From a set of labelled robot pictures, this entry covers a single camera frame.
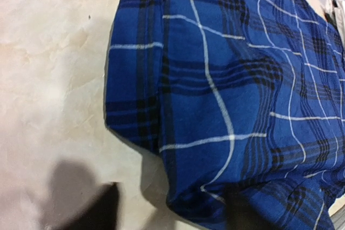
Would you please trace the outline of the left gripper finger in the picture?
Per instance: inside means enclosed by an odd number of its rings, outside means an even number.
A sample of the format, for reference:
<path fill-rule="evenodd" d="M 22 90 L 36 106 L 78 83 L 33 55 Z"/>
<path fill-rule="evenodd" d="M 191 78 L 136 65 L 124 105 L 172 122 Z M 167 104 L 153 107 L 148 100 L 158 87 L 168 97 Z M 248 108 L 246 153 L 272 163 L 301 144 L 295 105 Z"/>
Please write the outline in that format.
<path fill-rule="evenodd" d="M 115 230 L 117 228 L 119 201 L 120 191 L 117 183 L 107 184 L 102 194 L 96 197 L 87 209 L 62 226 L 61 229 Z"/>

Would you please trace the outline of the white t-shirt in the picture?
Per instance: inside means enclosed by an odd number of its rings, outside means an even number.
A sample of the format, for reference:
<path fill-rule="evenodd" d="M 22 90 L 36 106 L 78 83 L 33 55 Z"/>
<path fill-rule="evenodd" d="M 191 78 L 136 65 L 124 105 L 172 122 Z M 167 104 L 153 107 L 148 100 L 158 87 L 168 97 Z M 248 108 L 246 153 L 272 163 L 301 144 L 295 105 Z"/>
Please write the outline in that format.
<path fill-rule="evenodd" d="M 344 34 L 344 0 L 326 0 L 323 9 L 327 21 Z"/>

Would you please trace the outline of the blue plaid shirt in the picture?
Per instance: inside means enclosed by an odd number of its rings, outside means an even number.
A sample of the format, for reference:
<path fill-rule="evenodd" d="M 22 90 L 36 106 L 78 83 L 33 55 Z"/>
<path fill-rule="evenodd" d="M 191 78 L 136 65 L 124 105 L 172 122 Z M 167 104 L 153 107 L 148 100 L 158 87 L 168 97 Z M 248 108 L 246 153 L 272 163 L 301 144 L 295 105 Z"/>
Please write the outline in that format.
<path fill-rule="evenodd" d="M 107 126 L 160 156 L 167 205 L 225 229 L 235 195 L 278 229 L 333 229 L 344 50 L 306 0 L 120 0 Z"/>

